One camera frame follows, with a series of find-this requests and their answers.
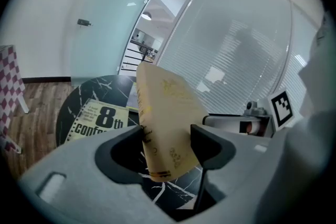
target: railing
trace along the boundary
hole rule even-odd
[[[132,50],[132,49],[129,49],[129,48],[127,48],[127,50],[132,51],[132,52],[136,52],[136,53],[142,55],[142,57],[141,57],[141,58],[136,58],[136,57],[127,56],[127,55],[125,54],[125,57],[126,57],[126,58],[136,59],[136,60],[139,60],[139,61],[141,61],[141,62],[149,62],[149,63],[153,63],[152,61],[147,61],[147,60],[146,60],[146,56],[149,57],[149,52],[153,51],[153,50],[154,50],[153,48],[148,47],[148,46],[145,45],[145,44],[141,44],[141,43],[139,43],[139,42],[137,42],[137,41],[135,41],[135,40],[133,40],[133,39],[130,40],[130,43],[133,43],[133,44],[139,46],[139,47],[140,47],[140,48],[139,48],[140,51]],[[125,64],[125,65],[131,65],[131,66],[138,66],[140,63],[129,63],[129,62],[124,62],[124,61],[123,61],[122,64]],[[121,68],[121,70],[124,70],[124,71],[134,71],[134,72],[136,72],[136,69],[134,70],[134,69],[125,69],[125,68]]]

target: white wall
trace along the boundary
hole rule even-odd
[[[153,43],[153,45],[152,45],[152,48],[154,50],[159,50],[159,48],[161,47],[161,45],[162,45],[162,41],[160,42],[158,40],[155,40],[154,43]]]
[[[70,76],[77,0],[11,0],[0,23],[0,45],[16,46],[23,78]]]
[[[165,38],[165,32],[157,28],[150,20],[140,18],[136,28],[161,42]]]

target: poster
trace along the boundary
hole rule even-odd
[[[127,127],[128,113],[127,108],[88,99],[72,124],[65,143]]]

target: black baseboard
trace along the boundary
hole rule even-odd
[[[71,77],[42,77],[42,78],[24,78],[24,84],[29,83],[48,83],[48,82],[70,82]]]

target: glass wall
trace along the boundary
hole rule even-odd
[[[288,0],[192,0],[157,65],[183,76],[208,112],[240,114],[276,86],[291,23]]]

